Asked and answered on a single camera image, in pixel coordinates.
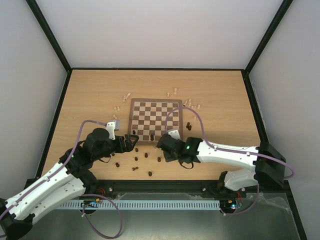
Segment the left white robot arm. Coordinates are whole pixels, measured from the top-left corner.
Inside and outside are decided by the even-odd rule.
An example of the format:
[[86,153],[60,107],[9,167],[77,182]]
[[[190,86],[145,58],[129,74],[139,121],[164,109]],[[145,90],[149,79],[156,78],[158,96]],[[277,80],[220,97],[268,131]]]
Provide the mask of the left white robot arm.
[[33,225],[61,204],[94,194],[98,180],[90,171],[95,161],[131,152],[139,136],[110,136],[109,128],[96,128],[76,141],[59,161],[22,192],[0,200],[0,226],[9,240],[19,240]]

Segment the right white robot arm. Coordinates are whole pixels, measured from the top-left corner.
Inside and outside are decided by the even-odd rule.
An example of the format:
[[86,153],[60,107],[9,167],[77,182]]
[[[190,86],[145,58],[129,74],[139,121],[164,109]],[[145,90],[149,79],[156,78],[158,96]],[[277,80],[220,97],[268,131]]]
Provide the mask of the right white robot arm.
[[220,163],[238,167],[237,171],[224,171],[219,177],[218,191],[229,196],[242,188],[262,186],[280,190],[284,186],[286,159],[269,143],[259,146],[232,146],[217,144],[198,137],[186,141],[164,134],[157,142],[166,162]]

